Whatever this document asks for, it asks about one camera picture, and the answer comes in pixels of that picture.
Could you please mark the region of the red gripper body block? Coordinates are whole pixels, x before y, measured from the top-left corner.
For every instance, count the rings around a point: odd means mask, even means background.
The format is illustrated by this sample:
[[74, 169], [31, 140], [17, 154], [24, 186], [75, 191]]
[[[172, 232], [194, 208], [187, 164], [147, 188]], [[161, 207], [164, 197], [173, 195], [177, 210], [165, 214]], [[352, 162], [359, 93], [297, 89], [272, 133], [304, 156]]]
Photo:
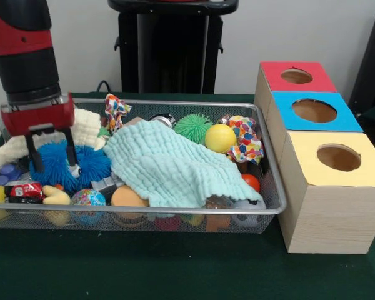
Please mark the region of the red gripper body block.
[[75, 119], [71, 93], [34, 104], [2, 104], [0, 110], [1, 119], [11, 136], [24, 136], [50, 128], [70, 128]]

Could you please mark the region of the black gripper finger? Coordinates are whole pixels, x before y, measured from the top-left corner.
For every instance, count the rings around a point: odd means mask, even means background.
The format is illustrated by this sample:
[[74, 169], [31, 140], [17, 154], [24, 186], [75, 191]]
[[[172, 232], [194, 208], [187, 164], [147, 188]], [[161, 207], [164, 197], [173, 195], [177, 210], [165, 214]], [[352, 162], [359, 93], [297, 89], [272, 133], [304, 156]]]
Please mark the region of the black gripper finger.
[[71, 128], [70, 127], [63, 128], [62, 133], [64, 133], [66, 141], [67, 141], [66, 151], [67, 151], [67, 158], [68, 158], [69, 165], [71, 167], [76, 167], [78, 165], [78, 157], [77, 157], [76, 150], [75, 150]]
[[34, 170], [36, 172], [42, 173], [44, 171], [44, 164], [43, 160], [41, 158], [41, 155], [37, 151], [35, 145], [34, 145], [34, 140], [33, 140], [33, 135], [31, 133], [27, 134], [24, 136], [26, 139], [26, 145], [29, 153], [30, 160], [33, 163]]

